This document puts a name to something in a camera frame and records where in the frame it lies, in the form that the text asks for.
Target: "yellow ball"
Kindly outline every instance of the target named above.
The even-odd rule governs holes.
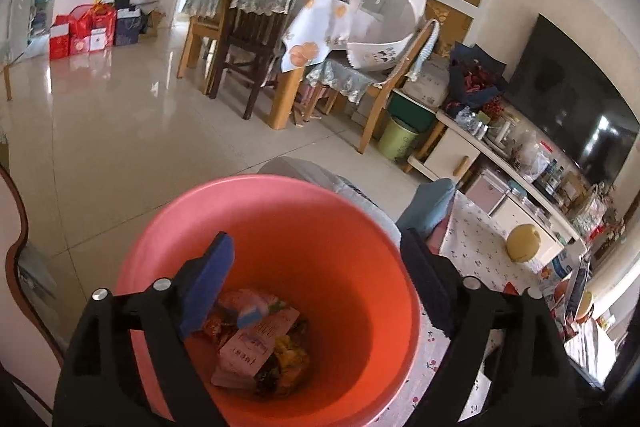
[[[540,234],[534,225],[518,225],[507,237],[507,253],[516,263],[531,261],[540,249]]]

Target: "tv stand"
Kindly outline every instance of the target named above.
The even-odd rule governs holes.
[[[450,178],[457,182],[468,171],[475,159],[482,154],[518,185],[522,186],[529,193],[530,198],[551,215],[552,229],[555,232],[560,233],[565,240],[580,239],[580,233],[572,227],[560,209],[547,200],[531,183],[525,181],[511,165],[486,143],[463,130],[444,111],[439,110],[436,113],[436,119],[434,129],[424,147],[409,156],[408,165],[404,169],[405,172],[415,168],[431,180]]]

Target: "tiled floor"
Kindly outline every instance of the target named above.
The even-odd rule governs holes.
[[[158,39],[54,62],[12,68],[14,100],[0,102],[11,174],[27,209],[30,239],[58,282],[70,333],[86,298],[113,287],[121,261],[166,203],[208,180],[256,172],[291,155],[348,177],[396,219],[420,182],[375,146],[354,149],[361,129],[341,116],[274,131],[261,95],[244,121],[248,91],[223,84],[217,100],[175,78],[186,26]]]

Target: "cabinet handle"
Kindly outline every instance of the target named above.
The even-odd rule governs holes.
[[[462,171],[465,170],[466,164],[468,163],[469,163],[469,156],[464,156],[462,160],[460,160],[460,163],[458,164],[456,169],[453,171],[453,177],[457,178],[458,176],[460,176]]]

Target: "brown wooden trim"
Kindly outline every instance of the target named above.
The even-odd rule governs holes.
[[[36,313],[35,309],[29,302],[29,299],[25,296],[20,286],[20,282],[18,281],[18,258],[20,252],[22,251],[22,248],[24,248],[24,246],[27,244],[27,238],[29,237],[29,223],[27,221],[27,213],[24,209],[22,198],[20,197],[20,192],[18,192],[18,188],[15,186],[14,181],[11,179],[11,176],[2,168],[2,166],[0,166],[0,176],[2,176],[2,179],[6,182],[7,187],[9,187],[9,191],[14,197],[16,207],[18,208],[18,213],[20,214],[20,237],[9,248],[6,259],[4,261],[4,270],[6,272],[6,281],[9,286],[9,291],[11,292],[15,303],[18,304],[18,308],[20,308],[22,314],[27,317],[34,326],[36,326],[37,330],[47,341],[47,344],[49,344],[49,347],[53,351],[53,354],[60,364],[60,367],[62,367],[63,354],[60,347],[54,340],[53,335],[46,328],[41,318]]]

